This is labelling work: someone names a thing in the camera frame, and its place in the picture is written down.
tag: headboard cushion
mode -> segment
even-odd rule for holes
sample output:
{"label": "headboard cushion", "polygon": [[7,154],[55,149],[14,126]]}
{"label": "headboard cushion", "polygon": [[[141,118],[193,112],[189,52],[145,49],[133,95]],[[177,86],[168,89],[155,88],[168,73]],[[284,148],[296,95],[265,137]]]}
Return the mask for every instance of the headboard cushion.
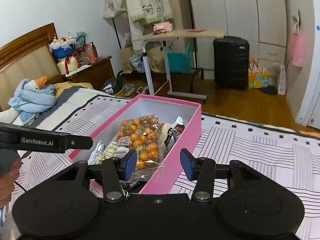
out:
{"label": "headboard cushion", "polygon": [[29,53],[10,67],[0,69],[0,108],[3,111],[10,108],[7,104],[8,100],[13,96],[22,79],[47,76],[48,80],[51,80],[57,75],[60,74],[47,46]]}

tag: bag of orange snacks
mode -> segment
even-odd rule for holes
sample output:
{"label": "bag of orange snacks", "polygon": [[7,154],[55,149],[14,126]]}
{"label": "bag of orange snacks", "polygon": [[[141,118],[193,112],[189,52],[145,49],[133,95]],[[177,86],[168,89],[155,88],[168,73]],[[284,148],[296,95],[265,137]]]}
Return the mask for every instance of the bag of orange snacks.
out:
{"label": "bag of orange snacks", "polygon": [[163,161],[165,145],[158,116],[147,115],[121,122],[117,142],[116,157],[123,158],[131,149],[137,152],[133,175],[150,178]]}

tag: blue basket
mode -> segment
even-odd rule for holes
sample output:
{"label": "blue basket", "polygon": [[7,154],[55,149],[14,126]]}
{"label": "blue basket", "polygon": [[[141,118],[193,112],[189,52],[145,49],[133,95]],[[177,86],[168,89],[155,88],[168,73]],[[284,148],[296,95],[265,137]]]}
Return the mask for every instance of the blue basket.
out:
{"label": "blue basket", "polygon": [[169,69],[172,73],[190,74],[191,72],[191,43],[186,47],[185,53],[175,53],[168,47]]}
{"label": "blue basket", "polygon": [[53,49],[52,50],[53,57],[55,59],[59,59],[59,58],[63,58],[63,57],[71,55],[75,51],[75,49],[74,49],[73,44],[71,44],[70,47],[71,47],[71,49],[63,49],[63,48]]}

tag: wooden tabletop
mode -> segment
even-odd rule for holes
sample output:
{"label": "wooden tabletop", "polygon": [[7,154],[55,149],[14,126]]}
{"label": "wooden tabletop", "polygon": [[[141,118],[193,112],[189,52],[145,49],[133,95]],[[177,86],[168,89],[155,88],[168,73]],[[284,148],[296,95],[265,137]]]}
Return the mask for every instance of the wooden tabletop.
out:
{"label": "wooden tabletop", "polygon": [[153,41],[153,40],[166,40],[170,38],[223,38],[226,34],[225,31],[222,30],[206,30],[203,32],[189,32],[190,30],[174,30],[170,33],[161,33],[153,35],[153,33],[143,35],[139,38],[132,39],[132,41]]}

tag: wooden headboard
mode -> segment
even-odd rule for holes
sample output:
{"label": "wooden headboard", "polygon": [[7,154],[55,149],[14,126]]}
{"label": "wooden headboard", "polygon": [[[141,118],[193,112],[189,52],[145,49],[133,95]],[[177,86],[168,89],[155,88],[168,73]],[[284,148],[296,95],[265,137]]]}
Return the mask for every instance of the wooden headboard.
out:
{"label": "wooden headboard", "polygon": [[53,23],[26,33],[0,48],[0,111],[9,108],[12,97],[23,78],[35,79],[47,75],[47,84],[63,82],[49,51],[56,33]]}

